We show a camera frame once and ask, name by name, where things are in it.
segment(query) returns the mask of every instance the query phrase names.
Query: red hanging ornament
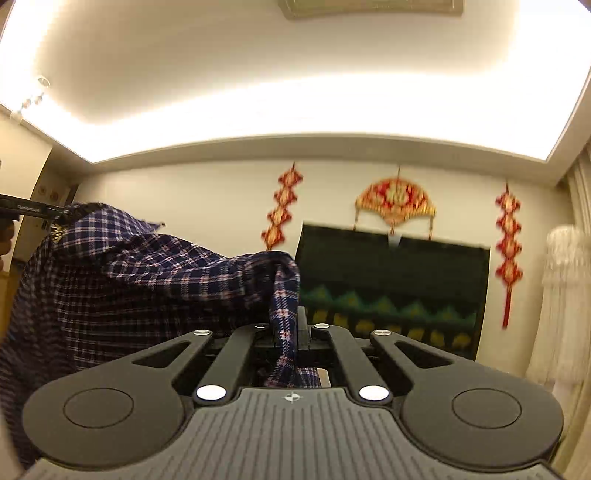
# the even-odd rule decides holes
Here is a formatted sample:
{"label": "red hanging ornament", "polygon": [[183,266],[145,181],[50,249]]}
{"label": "red hanging ornament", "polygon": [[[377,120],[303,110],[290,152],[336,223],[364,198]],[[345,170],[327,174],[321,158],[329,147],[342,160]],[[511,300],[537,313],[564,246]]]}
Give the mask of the red hanging ornament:
{"label": "red hanging ornament", "polygon": [[291,220],[291,213],[287,210],[287,207],[297,201],[293,187],[304,179],[295,167],[296,164],[294,163],[289,170],[277,179],[281,184],[281,188],[273,194],[277,207],[267,214],[271,226],[261,234],[261,238],[267,246],[267,251],[273,250],[273,247],[285,241],[281,227]]}
{"label": "red hanging ornament", "polygon": [[514,213],[521,208],[521,203],[509,191],[508,184],[505,184],[505,192],[496,199],[495,203],[503,210],[503,215],[496,221],[497,227],[503,232],[503,238],[497,243],[496,249],[502,253],[504,261],[496,269],[496,276],[505,284],[507,290],[503,316],[504,330],[509,325],[513,285],[523,276],[523,271],[515,262],[515,257],[521,252],[521,244],[515,240],[515,235],[521,232],[521,224],[516,220]]}

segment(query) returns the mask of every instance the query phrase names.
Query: plaid shirt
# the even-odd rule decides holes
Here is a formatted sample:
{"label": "plaid shirt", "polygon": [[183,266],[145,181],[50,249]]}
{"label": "plaid shirt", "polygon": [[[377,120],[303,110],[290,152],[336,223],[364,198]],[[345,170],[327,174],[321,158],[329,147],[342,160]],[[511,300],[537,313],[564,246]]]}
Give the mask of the plaid shirt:
{"label": "plaid shirt", "polygon": [[60,217],[29,260],[0,346],[0,401],[23,466],[38,453],[22,408],[44,384],[191,330],[227,336],[269,319],[281,355],[269,387],[319,387],[295,367],[300,275],[291,257],[225,258],[102,204]]}

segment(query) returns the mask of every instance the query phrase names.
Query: cove lighting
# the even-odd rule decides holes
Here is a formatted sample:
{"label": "cove lighting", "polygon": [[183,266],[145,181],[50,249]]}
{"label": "cove lighting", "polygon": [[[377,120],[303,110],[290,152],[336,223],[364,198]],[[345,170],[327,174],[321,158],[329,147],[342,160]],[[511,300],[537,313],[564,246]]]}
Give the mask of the cove lighting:
{"label": "cove lighting", "polygon": [[[0,41],[0,103],[8,109],[27,97],[26,85],[39,73],[38,46],[66,1],[15,1]],[[76,119],[49,92],[23,116],[93,163],[194,142],[322,133],[433,139],[545,161],[590,66],[591,14],[578,0],[521,0],[508,57],[481,73],[327,74],[259,83],[105,125]]]}

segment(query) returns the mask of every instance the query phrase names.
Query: white curtain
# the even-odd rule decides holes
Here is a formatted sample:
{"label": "white curtain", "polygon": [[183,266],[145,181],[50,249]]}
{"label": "white curtain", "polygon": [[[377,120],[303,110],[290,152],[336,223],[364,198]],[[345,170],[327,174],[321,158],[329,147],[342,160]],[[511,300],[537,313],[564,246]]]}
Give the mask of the white curtain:
{"label": "white curtain", "polygon": [[[587,147],[567,175],[577,227],[591,235],[591,160]],[[582,290],[581,296],[588,296]],[[565,412],[569,418],[566,435],[553,461],[553,467],[567,480],[591,479],[591,368],[587,362],[584,380],[578,387],[566,385],[570,393],[570,407]]]}
{"label": "white curtain", "polygon": [[547,238],[542,282],[540,323],[526,377],[552,391],[560,402],[565,437],[589,365],[589,236],[570,225],[552,230]]}

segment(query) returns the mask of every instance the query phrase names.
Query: crosshair logo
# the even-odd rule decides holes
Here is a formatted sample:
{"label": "crosshair logo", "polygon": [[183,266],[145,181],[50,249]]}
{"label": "crosshair logo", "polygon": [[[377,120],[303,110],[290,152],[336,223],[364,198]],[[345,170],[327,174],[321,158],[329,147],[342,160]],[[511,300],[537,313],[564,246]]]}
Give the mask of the crosshair logo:
{"label": "crosshair logo", "polygon": [[283,398],[286,399],[288,402],[291,402],[292,404],[294,404],[295,402],[297,402],[301,398],[301,395],[298,395],[296,392],[291,392],[291,393],[288,393]]}

